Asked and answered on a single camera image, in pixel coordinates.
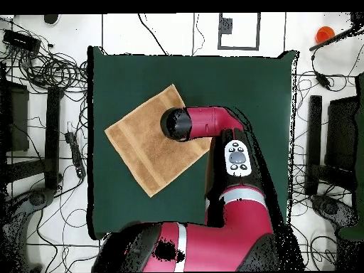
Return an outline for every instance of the orange cap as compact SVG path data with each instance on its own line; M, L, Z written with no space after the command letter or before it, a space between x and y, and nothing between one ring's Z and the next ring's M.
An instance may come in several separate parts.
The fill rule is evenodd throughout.
M324 26L321 27L315 36L316 43L322 43L335 36L335 33L331 27Z

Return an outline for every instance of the brown towel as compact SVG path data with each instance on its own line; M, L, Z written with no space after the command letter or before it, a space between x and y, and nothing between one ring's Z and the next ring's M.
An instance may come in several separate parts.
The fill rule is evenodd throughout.
M211 138L177 142L164 136L160 120L162 114L171 107L185 107L174 85L105 130L133 177L149 197L170 184L210 148Z

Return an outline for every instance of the towel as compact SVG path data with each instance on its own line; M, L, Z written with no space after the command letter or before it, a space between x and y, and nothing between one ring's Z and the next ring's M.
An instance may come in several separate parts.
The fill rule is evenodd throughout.
M135 180L152 197L210 148L211 138L177 142L164 136L160 120L172 107L185 107L176 87L158 95L105 130Z

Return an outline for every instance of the green table surface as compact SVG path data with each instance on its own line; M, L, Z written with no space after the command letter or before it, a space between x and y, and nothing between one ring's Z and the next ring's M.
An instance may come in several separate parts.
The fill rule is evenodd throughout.
M170 84L187 107L237 107L245 113L285 220L295 55L294 51L281 58L103 55L94 48L94 231L116 232L133 221L203 223L207 154L150 198L105 135L106 128Z

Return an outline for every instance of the dark green mat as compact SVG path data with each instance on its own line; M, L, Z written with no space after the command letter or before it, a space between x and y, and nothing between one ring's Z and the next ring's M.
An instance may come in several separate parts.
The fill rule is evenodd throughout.
M245 113L286 220L291 66L295 54L289 52L276 59L103 55L94 48L94 231L115 232L135 220L203 223L207 154L150 198L104 133L170 84L176 86L186 106L237 107Z

